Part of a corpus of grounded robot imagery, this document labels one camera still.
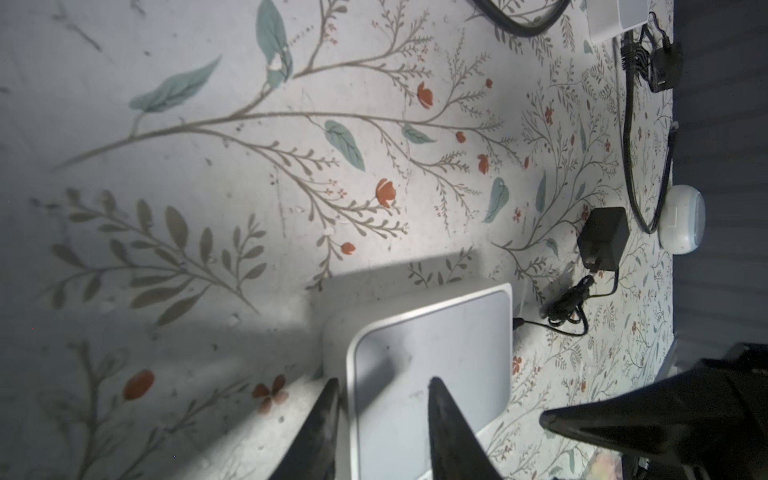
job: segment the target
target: wall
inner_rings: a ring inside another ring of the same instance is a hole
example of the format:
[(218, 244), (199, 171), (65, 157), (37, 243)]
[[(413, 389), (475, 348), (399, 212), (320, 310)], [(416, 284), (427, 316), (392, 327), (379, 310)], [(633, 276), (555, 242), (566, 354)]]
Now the wall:
[(674, 90), (674, 183), (707, 205), (701, 247), (674, 257), (678, 365), (735, 342), (768, 343), (768, 8), (760, 0), (678, 2), (685, 64)]
[[(591, 209), (626, 205), (587, 8), (521, 40), (462, 0), (0, 2), (0, 478), (267, 478), (330, 311), (482, 276), (537, 319)], [(643, 208), (671, 104), (636, 97)], [(504, 476), (578, 476), (594, 448), (539, 412), (655, 377), (671, 261), (634, 228), (625, 251), (588, 336), (516, 335)]]

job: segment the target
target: red flower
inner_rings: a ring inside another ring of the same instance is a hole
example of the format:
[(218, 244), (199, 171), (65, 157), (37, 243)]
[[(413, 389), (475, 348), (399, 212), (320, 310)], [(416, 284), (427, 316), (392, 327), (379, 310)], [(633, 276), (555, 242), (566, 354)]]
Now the red flower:
[(522, 363), (523, 363), (523, 359), (520, 358), (519, 356), (512, 357), (512, 375), (520, 372)]
[(483, 175), (488, 173), (488, 157), (486, 157), (483, 154), (478, 155), (478, 158), (480, 159), (480, 163), (478, 164), (478, 170), (480, 170), (480, 173)]
[(350, 242), (346, 242), (341, 246), (341, 253), (345, 255), (352, 255), (352, 252), (355, 251), (355, 246), (352, 245)]
[(422, 107), (429, 109), (432, 106), (432, 90), (424, 88), (424, 82), (420, 83), (419, 87), (416, 88), (416, 96), (419, 97)]
[(272, 409), (272, 402), (275, 402), (277, 405), (282, 405), (286, 400), (288, 400), (288, 392), (283, 391), (283, 387), (286, 385), (286, 377), (282, 373), (275, 377), (274, 382), (272, 382), (272, 392), (264, 385), (263, 383), (260, 383), (256, 386), (256, 388), (253, 389), (253, 392), (250, 394), (250, 396), (254, 397), (255, 399), (261, 399), (263, 397), (266, 397), (259, 406), (259, 413), (262, 415), (266, 415), (270, 412)]
[(389, 208), (389, 202), (395, 200), (395, 193), (392, 182), (388, 182), (385, 178), (379, 180), (379, 184), (376, 185), (376, 199), (382, 207)]
[(123, 398), (126, 400), (140, 399), (154, 383), (154, 374), (149, 370), (141, 370), (128, 379), (123, 387)]

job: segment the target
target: white device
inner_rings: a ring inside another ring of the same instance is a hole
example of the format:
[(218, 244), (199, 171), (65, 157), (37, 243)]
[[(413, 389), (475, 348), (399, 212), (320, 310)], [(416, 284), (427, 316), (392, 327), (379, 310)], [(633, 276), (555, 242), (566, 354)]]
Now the white device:
[(472, 431), (511, 391), (509, 283), (463, 280), (353, 307), (323, 329), (325, 374), (339, 379), (336, 480), (411, 479), (431, 468), (427, 400), (439, 376)]
[(707, 212), (701, 193), (689, 185), (674, 185), (659, 216), (659, 242), (675, 255), (689, 253), (701, 245)]
[(589, 39), (599, 44), (648, 21), (648, 0), (587, 0)]

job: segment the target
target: cord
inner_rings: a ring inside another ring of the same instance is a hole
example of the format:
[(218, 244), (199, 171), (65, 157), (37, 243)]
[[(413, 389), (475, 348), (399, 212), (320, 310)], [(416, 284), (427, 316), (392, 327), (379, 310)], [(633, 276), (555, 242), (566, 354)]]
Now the cord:
[(522, 25), (511, 18), (495, 5), (493, 0), (472, 0), (475, 6), (488, 17), (488, 20), (501, 30), (506, 31), (515, 37), (535, 37), (547, 31), (555, 22), (560, 19), (565, 9), (571, 4), (571, 0), (559, 0), (559, 3), (550, 12), (542, 23), (537, 25)]
[(633, 47), (632, 31), (624, 34), (624, 44), (627, 47), (628, 55), (622, 58), (624, 70), (627, 73), (627, 107), (624, 111), (624, 136), (621, 142), (621, 156), (624, 161), (624, 180), (627, 184), (627, 196), (637, 225), (640, 230), (649, 235), (656, 231), (659, 226), (659, 217), (661, 217), (661, 208), (667, 199), (667, 188), (669, 187), (670, 172), (672, 170), (672, 153), (674, 152), (674, 143), (677, 138), (677, 122), (672, 123), (670, 132), (667, 136), (667, 159), (664, 162), (664, 172), (661, 176), (661, 186), (659, 189), (659, 198), (656, 202), (656, 210), (651, 218), (650, 225), (645, 222), (640, 207), (637, 205), (637, 198), (634, 192), (634, 178), (632, 174), (631, 159), (631, 138), (632, 138), (632, 111), (634, 109), (634, 76), (637, 71), (637, 62), (634, 61), (636, 48)]

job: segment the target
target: white round device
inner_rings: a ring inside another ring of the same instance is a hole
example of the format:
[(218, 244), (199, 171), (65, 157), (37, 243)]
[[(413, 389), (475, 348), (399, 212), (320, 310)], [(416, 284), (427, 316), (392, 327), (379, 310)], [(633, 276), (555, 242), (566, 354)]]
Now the white round device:
[(659, 218), (659, 241), (669, 253), (680, 255), (696, 250), (704, 236), (704, 198), (689, 185), (674, 185)]

